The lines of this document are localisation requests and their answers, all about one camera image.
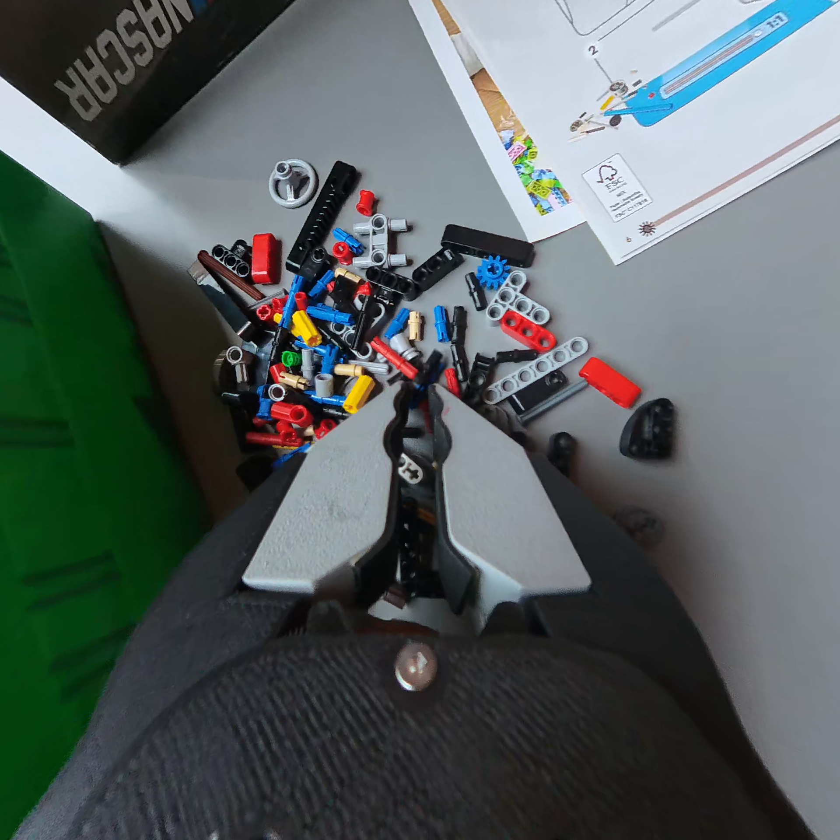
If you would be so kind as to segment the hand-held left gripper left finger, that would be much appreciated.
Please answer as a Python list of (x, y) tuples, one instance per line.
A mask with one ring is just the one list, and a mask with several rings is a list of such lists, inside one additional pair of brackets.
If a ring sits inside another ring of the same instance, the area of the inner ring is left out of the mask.
[(242, 582), (371, 606), (396, 574), (405, 385), (387, 386), (304, 456)]

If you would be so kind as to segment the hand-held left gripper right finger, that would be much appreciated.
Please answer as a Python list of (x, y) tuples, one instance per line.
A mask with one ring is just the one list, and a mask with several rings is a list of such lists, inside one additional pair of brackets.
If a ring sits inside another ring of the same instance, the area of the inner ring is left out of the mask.
[(592, 579), (526, 451), (444, 387), (434, 423), (439, 576), (478, 632), (501, 603), (588, 592)]

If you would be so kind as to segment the pile of small lego pieces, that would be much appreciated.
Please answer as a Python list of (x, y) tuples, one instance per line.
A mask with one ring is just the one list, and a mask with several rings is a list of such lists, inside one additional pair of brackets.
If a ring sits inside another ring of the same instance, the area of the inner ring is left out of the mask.
[(356, 210), (364, 219), (351, 232), (333, 227), (329, 254), (323, 241), (358, 176), (338, 161), (316, 194), (307, 162), (276, 164), (269, 192), (279, 205), (314, 198), (287, 258), (288, 290), (260, 292), (279, 281), (280, 243), (270, 233), (201, 250), (191, 267), (238, 336), (217, 357), (214, 380), (246, 456), (237, 474), (248, 490), (307, 453), (385, 384), (408, 386), (410, 408), (423, 410), (428, 428), (430, 392), (440, 384), (519, 443), (527, 441), (524, 425), (592, 389), (634, 409), (622, 455), (672, 456), (670, 400), (637, 406), (641, 388), (596, 357), (569, 380), (565, 368), (590, 347), (580, 337), (559, 343), (550, 310), (528, 297), (523, 270), (536, 255), (529, 241), (449, 224), (438, 251), (408, 276), (399, 272), (408, 259), (391, 244), (410, 225), (377, 213), (375, 194), (363, 190)]

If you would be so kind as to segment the lego instruction booklet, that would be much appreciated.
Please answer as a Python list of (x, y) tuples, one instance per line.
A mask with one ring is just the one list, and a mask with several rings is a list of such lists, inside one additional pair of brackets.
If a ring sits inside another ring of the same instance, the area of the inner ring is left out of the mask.
[(411, 2), (615, 264), (838, 141), (838, 2)]

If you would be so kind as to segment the black lego set box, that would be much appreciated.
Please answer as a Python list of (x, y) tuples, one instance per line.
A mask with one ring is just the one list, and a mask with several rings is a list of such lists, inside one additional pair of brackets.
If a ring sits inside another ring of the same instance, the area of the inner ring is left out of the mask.
[(2, 78), (122, 165), (290, 5), (2, 1)]

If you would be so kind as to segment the green plastic bin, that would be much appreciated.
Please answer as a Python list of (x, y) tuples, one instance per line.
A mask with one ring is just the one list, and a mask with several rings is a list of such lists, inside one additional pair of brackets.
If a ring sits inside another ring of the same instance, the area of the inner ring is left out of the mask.
[(91, 216), (1, 160), (1, 834), (208, 524)]

